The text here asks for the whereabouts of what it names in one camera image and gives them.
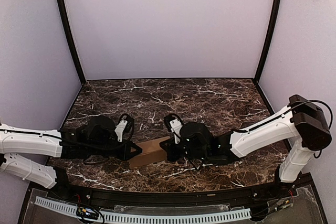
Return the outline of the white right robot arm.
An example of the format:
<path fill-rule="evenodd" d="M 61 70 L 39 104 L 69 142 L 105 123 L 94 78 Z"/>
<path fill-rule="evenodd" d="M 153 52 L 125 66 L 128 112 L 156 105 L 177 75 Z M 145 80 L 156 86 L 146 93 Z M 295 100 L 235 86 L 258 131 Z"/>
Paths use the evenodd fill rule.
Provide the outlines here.
<path fill-rule="evenodd" d="M 169 114 L 164 123 L 171 138 L 160 142 L 166 158 L 174 162 L 181 157 L 204 163 L 228 165 L 250 153 L 284 139 L 294 139 L 285 161 L 275 172 L 280 184 L 292 184 L 301 170 L 331 144 L 330 129 L 319 100 L 293 95 L 289 103 L 270 117 L 243 129 L 233 129 L 214 136 L 203 123 L 184 123 L 177 114 Z"/>

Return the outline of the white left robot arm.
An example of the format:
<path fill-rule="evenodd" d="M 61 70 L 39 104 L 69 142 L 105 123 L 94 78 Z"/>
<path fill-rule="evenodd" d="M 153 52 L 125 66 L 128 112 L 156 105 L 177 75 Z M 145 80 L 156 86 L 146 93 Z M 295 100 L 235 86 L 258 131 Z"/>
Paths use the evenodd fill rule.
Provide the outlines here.
<path fill-rule="evenodd" d="M 62 159 L 89 156 L 115 157 L 122 161 L 142 153 L 134 144 L 134 119 L 128 114 L 115 123 L 100 115 L 76 129 L 29 130 L 1 124 L 1 172 L 28 180 L 47 189 L 69 184 L 67 173 L 58 167 L 38 164 L 24 154 Z"/>

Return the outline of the brown cardboard box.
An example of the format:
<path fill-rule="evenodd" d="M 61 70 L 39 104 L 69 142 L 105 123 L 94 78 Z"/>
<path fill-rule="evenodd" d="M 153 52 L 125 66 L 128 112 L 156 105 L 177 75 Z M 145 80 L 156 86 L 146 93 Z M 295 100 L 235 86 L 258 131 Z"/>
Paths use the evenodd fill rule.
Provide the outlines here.
<path fill-rule="evenodd" d="M 166 151 L 160 147 L 160 143 L 169 140 L 170 137 L 161 137 L 154 140 L 138 143 L 142 148 L 142 153 L 131 158 L 128 163 L 131 169 L 141 167 L 155 162 L 166 160 Z"/>

